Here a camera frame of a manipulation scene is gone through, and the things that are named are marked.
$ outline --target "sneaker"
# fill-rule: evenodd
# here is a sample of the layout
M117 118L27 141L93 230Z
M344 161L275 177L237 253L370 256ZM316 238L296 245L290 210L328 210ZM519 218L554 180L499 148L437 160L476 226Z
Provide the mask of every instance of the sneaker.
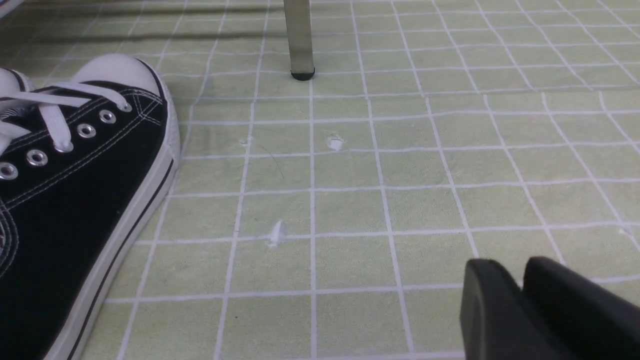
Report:
M0 98L16 92L32 90L33 85L26 75L16 70L0 68Z
M175 108L157 73L121 54L10 97L31 106L0 123L0 351L79 359L176 173Z

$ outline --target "chair leg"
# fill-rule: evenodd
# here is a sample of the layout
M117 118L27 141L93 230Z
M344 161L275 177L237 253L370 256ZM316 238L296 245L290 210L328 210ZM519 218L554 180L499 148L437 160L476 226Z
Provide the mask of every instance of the chair leg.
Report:
M311 44L311 7L309 0L284 0L287 21L291 75L307 81L314 77L314 54Z

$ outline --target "tiled floor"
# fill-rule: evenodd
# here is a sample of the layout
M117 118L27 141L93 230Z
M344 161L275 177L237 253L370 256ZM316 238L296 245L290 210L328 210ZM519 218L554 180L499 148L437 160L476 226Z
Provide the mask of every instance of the tiled floor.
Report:
M520 279L545 255L640 304L638 1L313 1L309 83L281 6L40 0L0 21L0 65L38 84L120 51L179 108L182 170L85 359L462 359L474 256Z

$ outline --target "white rubber toe cap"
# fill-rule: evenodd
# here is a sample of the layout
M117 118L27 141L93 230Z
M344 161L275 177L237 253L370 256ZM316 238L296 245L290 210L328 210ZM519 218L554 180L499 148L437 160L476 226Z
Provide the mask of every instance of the white rubber toe cap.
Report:
M78 71L71 82L110 81L142 88L160 96L156 79L140 61L124 54L107 54L89 61Z
M9 70L0 69L0 97L20 92L20 83L15 74Z

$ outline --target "black plastic object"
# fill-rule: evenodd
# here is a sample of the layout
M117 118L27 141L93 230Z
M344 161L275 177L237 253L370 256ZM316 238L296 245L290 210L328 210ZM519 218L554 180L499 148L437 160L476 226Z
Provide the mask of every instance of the black plastic object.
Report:
M468 261L460 324L467 360L640 359L640 308L547 258L522 291L500 263Z
M467 360L577 360L493 260L467 262L460 324Z
M630 302L547 258L529 260L523 293L579 359L640 359L640 308Z
M291 76L298 81L309 81L316 74L316 68L313 72L291 72Z

